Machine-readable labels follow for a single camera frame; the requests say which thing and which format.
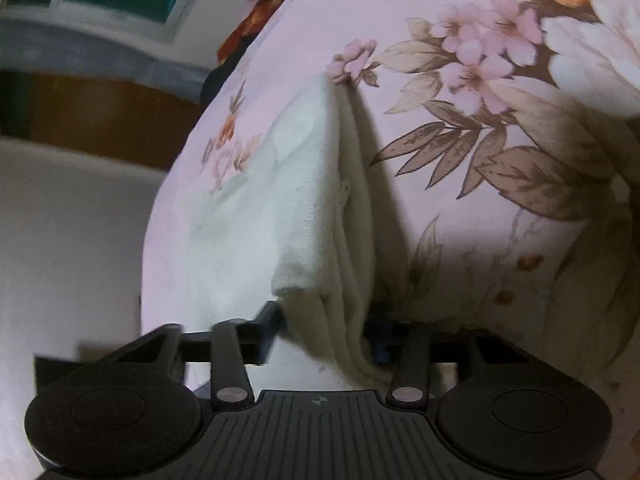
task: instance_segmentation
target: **folded towel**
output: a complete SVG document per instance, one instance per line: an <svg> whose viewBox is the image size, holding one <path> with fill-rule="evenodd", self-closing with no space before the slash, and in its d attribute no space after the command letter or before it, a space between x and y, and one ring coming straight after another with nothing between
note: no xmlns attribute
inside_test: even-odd
<svg viewBox="0 0 640 480"><path fill-rule="evenodd" d="M373 288L372 213L347 92L313 79L242 173L184 198L186 328L252 318L276 299L306 352L377 387L388 377L361 343Z"/></svg>

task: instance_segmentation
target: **logo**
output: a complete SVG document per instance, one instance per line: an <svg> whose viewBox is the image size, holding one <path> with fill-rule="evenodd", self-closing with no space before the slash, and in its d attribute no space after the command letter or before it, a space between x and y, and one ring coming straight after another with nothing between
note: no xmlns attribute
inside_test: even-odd
<svg viewBox="0 0 640 480"><path fill-rule="evenodd" d="M311 402L314 403L316 406L324 406L326 403L329 402L329 399L323 396L317 396L311 399Z"/></svg>

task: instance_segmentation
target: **white floor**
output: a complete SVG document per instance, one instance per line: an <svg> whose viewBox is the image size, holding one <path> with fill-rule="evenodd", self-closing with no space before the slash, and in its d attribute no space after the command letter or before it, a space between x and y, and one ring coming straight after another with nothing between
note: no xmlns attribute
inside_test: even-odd
<svg viewBox="0 0 640 480"><path fill-rule="evenodd" d="M0 480L42 470L22 418L33 355L138 336L142 244L163 174L0 139Z"/></svg>

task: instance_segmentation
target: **metal rivet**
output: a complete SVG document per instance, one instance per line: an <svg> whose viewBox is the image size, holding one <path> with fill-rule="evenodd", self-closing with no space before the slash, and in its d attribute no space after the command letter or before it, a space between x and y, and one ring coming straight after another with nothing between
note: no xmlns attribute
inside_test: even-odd
<svg viewBox="0 0 640 480"><path fill-rule="evenodd" d="M403 386L396 388L392 395L395 400L400 402L418 402L422 399L423 393L418 388Z"/></svg>
<svg viewBox="0 0 640 480"><path fill-rule="evenodd" d="M248 393L243 388L232 386L229 388L222 388L216 392L216 397L222 402L241 402L248 397Z"/></svg>

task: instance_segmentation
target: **orange object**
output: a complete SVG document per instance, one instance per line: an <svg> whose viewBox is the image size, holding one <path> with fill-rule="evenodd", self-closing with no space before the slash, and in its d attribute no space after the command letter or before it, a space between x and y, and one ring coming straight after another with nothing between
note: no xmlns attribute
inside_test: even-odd
<svg viewBox="0 0 640 480"><path fill-rule="evenodd" d="M284 0L258 0L249 15L242 20L238 28L226 38L225 42L218 49L218 62L223 63L225 59L238 48L240 39L243 36L258 34L267 24L273 13L278 10Z"/></svg>

